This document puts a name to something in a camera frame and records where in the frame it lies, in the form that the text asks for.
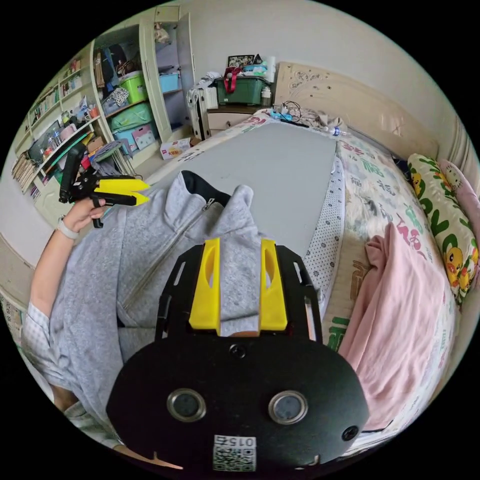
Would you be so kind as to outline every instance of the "picture frame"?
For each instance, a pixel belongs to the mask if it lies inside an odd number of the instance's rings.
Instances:
[[[243,68],[254,62],[255,55],[230,55],[228,57],[228,67]]]

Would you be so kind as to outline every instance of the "hand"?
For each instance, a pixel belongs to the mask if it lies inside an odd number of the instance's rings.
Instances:
[[[76,202],[71,210],[63,219],[65,226],[73,232],[80,232],[80,230],[87,226],[93,219],[101,219],[107,210],[105,200],[99,200],[100,208],[95,208],[94,202],[90,198],[84,198]]]

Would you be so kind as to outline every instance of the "bed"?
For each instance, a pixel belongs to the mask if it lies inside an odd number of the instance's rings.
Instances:
[[[186,151],[147,181],[167,186],[179,170],[190,170],[229,194],[239,184],[252,187],[251,211],[259,230],[303,257],[319,293],[324,343],[337,350],[369,269],[365,243],[381,235],[389,222],[419,255],[445,271],[422,206],[393,160],[407,160],[413,153],[435,159],[439,145],[401,106],[321,68],[281,62],[274,103],[285,102],[342,118],[351,136],[334,141],[279,123],[267,110],[259,110]],[[479,189],[470,141],[461,124],[454,127],[450,159]],[[476,324],[473,310],[461,322],[452,291],[445,286],[420,387],[387,428],[362,433],[346,457],[397,435],[429,405],[468,346]],[[459,335],[461,327],[469,333]]]

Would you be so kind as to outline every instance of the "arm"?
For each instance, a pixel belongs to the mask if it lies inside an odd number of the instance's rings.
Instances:
[[[100,200],[100,204],[104,205],[105,200]],[[104,208],[94,208],[92,200],[86,198],[75,203],[63,219],[63,223],[68,229],[78,233],[92,219],[99,219],[103,214]],[[52,313],[60,280],[74,243],[74,240],[66,237],[61,231],[55,230],[33,274],[30,302],[47,317]]]

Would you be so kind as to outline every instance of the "green storage box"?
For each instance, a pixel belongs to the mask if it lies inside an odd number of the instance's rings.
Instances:
[[[260,105],[262,102],[262,89],[268,85],[262,78],[237,77],[235,90],[227,93],[223,79],[216,82],[218,104],[245,104]]]
[[[154,122],[154,114],[150,104],[138,103],[109,118],[108,126],[112,132],[125,132],[151,122]]]
[[[149,94],[145,87],[144,74],[141,71],[133,71],[119,79],[120,87],[128,90],[128,103],[136,104],[147,100]]]

